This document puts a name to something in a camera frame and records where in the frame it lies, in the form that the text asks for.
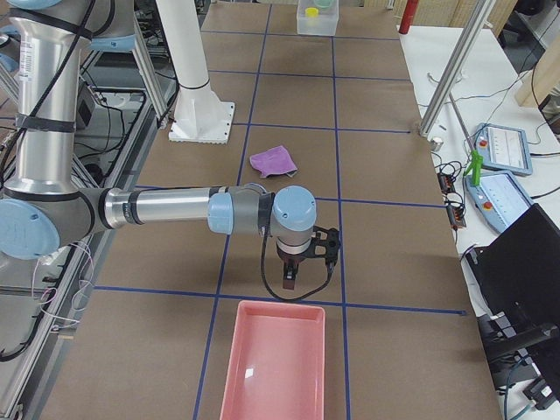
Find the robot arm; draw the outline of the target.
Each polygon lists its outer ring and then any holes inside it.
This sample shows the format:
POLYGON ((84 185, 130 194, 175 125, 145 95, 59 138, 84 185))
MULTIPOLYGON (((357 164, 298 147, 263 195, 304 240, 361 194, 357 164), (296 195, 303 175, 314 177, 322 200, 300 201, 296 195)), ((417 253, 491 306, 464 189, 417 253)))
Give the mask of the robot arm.
POLYGON ((88 235, 126 225, 205 221, 219 234, 274 238, 290 288, 299 264, 319 244, 316 202, 300 186, 280 192, 214 186, 125 191, 108 170, 97 185, 72 179, 81 54, 132 52, 160 118, 175 112, 170 138, 224 144, 235 106, 213 91, 200 23, 191 1, 159 1, 157 15, 176 77, 174 97, 159 93, 131 1, 13 1, 20 34, 18 109, 9 152, 15 170, 2 177, 1 250, 33 260, 88 235))

